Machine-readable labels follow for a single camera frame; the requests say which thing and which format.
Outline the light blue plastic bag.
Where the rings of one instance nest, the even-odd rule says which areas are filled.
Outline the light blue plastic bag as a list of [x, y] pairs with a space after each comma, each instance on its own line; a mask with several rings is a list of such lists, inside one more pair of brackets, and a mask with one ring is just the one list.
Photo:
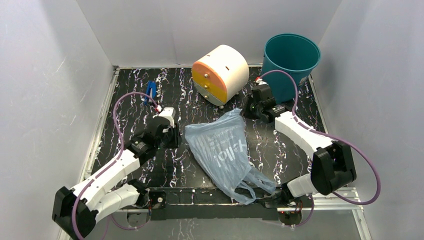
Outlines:
[[217, 188], [238, 203], [248, 205], [257, 199], [250, 184], [269, 194], [276, 190], [276, 184], [249, 163], [246, 123], [241, 112], [235, 108], [214, 122], [187, 125], [184, 138]]

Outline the teal plastic trash bin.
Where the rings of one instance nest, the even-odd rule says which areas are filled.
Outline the teal plastic trash bin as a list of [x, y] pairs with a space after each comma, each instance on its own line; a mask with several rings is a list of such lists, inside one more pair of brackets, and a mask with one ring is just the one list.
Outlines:
[[264, 46], [261, 79], [272, 90], [278, 104], [292, 100], [295, 89], [289, 74], [300, 88], [321, 60], [320, 48], [310, 39], [294, 34], [282, 33], [271, 37]]

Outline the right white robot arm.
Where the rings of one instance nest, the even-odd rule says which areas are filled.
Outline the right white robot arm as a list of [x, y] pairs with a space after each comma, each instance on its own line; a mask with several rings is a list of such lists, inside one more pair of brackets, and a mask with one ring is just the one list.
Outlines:
[[282, 202], [295, 207], [302, 196], [320, 193], [327, 196], [357, 178], [351, 147], [341, 141], [317, 134], [285, 104], [277, 104], [271, 88], [254, 86], [243, 109], [247, 119], [273, 123], [275, 130], [287, 136], [311, 158], [310, 173], [281, 186]]

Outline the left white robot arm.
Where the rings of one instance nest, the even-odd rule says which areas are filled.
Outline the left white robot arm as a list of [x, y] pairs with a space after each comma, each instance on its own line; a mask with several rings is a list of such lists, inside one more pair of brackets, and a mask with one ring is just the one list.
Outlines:
[[154, 116], [146, 128], [124, 145], [106, 165], [72, 188], [61, 187], [53, 202], [52, 220], [73, 240], [82, 240], [97, 222], [124, 207], [144, 208], [148, 189], [137, 179], [113, 189], [123, 178], [155, 157], [160, 148], [176, 149], [181, 135], [174, 116], [166, 111]]

